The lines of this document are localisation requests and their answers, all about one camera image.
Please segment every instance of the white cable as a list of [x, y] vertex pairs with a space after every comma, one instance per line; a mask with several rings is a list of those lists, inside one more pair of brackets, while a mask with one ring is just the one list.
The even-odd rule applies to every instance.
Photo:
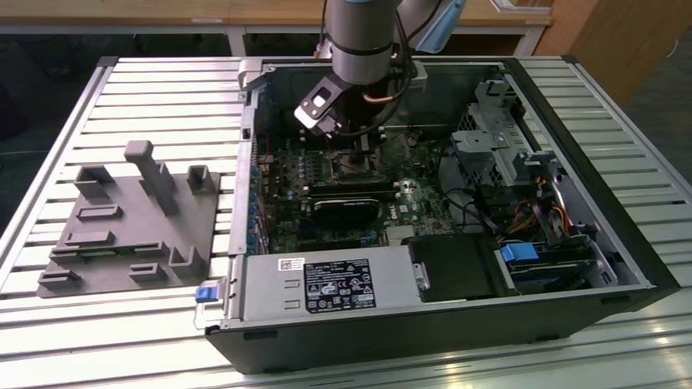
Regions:
[[49, 150], [23, 150], [21, 152], [0, 152], [0, 156], [14, 156], [18, 154], [46, 154]]
[[674, 52], [677, 51], [677, 44], [679, 43], [679, 40], [675, 39], [674, 40], [674, 45], [671, 46], [671, 50], [670, 50], [670, 53], [666, 55], [666, 58], [671, 57], [671, 55], [674, 54]]

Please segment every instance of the blue latch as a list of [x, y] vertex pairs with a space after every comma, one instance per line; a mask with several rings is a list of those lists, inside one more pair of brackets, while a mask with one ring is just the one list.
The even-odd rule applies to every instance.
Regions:
[[195, 302], [214, 302], [218, 301], [218, 286], [199, 286], [194, 292]]
[[533, 243], [509, 243], [499, 249], [505, 262], [530, 261], [538, 259]]

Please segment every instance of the slotted aluminum table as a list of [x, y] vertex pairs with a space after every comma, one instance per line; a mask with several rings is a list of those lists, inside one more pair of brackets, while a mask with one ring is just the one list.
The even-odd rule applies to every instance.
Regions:
[[[557, 115], [683, 289], [566, 340], [290, 374], [242, 376], [195, 329], [194, 288], [43, 300], [37, 277], [69, 215], [81, 164], [135, 174], [149, 139], [170, 173], [221, 173], [209, 277], [225, 274], [242, 105], [239, 58], [121, 58], [99, 66], [0, 240], [0, 387], [631, 387], [692, 375], [692, 190], [578, 65], [521, 58]], [[527, 124], [543, 148], [539, 125]], [[219, 317], [219, 307], [206, 318]]]

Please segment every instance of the vertical post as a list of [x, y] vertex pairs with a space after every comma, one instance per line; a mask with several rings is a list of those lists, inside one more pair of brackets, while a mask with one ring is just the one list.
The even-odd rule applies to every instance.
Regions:
[[125, 160], [133, 163], [139, 170], [141, 177], [147, 190], [153, 194], [158, 207], [165, 216], [171, 216], [178, 212], [177, 202], [170, 193], [169, 179], [163, 174], [167, 170], [158, 169], [151, 158], [153, 145], [147, 140], [130, 140], [125, 147]]

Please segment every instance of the wooden cabinet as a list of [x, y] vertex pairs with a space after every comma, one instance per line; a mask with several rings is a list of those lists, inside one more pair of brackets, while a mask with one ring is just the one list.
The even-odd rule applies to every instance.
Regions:
[[689, 0], [554, 0], [535, 55], [574, 55], [619, 103], [637, 92], [692, 21]]

